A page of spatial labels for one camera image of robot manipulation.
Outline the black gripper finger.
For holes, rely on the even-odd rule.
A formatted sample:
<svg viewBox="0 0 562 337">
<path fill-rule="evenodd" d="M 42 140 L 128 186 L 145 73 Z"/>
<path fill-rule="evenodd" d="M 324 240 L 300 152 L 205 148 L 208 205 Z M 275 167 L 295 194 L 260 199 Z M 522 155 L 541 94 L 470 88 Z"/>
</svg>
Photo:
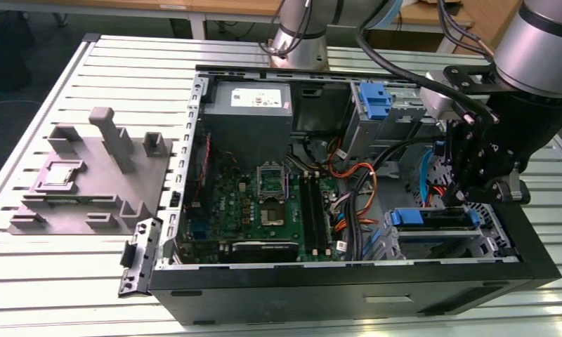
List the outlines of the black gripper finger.
<svg viewBox="0 0 562 337">
<path fill-rule="evenodd" d="M 511 172 L 493 178 L 486 183 L 466 189 L 465 201 L 479 204 L 527 204 L 530 192 L 526 183 L 519 179 L 519 164 L 514 164 Z"/>
<path fill-rule="evenodd" d="M 451 121 L 446 130 L 444 161 L 450 166 L 451 182 L 442 201 L 444 206 L 459 206 L 469 196 L 475 196 L 485 189 L 479 171 L 485 161 L 482 136 L 486 127 L 482 122 Z"/>
</svg>

